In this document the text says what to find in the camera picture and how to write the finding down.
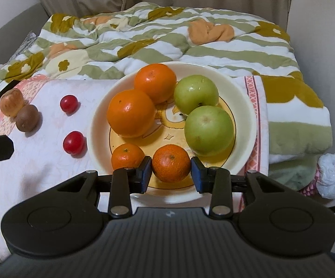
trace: red cherry tomato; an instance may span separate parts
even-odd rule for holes
[[[78,106],[77,98],[73,95],[66,95],[61,99],[60,106],[63,112],[73,113]]]
[[[75,156],[82,152],[85,144],[84,136],[78,132],[70,132],[63,141],[63,149],[66,153]]]

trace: green apple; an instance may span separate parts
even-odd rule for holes
[[[191,75],[181,79],[175,87],[176,106],[185,115],[189,115],[200,106],[216,106],[219,92],[215,83],[203,75]]]
[[[194,109],[185,121],[184,135],[188,146],[203,157],[221,153],[235,136],[229,114],[213,106]]]

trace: cartoon print on plate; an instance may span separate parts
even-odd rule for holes
[[[234,133],[236,135],[236,124],[231,110],[225,101],[219,98],[219,107],[223,108],[232,118]],[[185,115],[183,115],[174,101],[168,100],[166,103],[162,103],[156,106],[157,113],[155,118],[155,124],[151,129],[141,137],[137,138],[123,138],[116,134],[112,129],[109,132],[109,149],[111,152],[116,147],[123,143],[133,143],[139,146],[145,153],[146,156],[153,156],[154,152],[166,144],[176,144],[184,148],[189,157],[195,156],[194,152],[189,148],[184,136],[184,125]],[[224,165],[225,161],[231,154],[236,137],[233,138],[232,143],[222,153],[213,157],[199,157],[202,163],[206,166],[218,166]],[[154,174],[151,176],[149,187],[158,189],[181,189],[185,187],[193,186],[191,175],[189,174],[185,179],[178,183],[168,184],[159,181]]]

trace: gray headboard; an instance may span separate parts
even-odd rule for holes
[[[16,16],[0,28],[0,64],[5,64],[32,30],[39,35],[49,16],[40,3]]]

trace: large orange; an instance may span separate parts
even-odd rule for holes
[[[132,143],[124,143],[116,147],[112,153],[113,170],[123,167],[138,167],[145,157],[142,149]]]
[[[117,93],[107,110],[107,120],[122,137],[139,137],[154,123],[156,108],[148,95],[140,90]]]
[[[145,92],[154,104],[168,100],[174,94],[176,75],[164,64],[151,64],[139,70],[134,88]]]
[[[177,183],[189,175],[188,153],[178,145],[168,144],[156,150],[152,158],[154,175],[165,183]]]

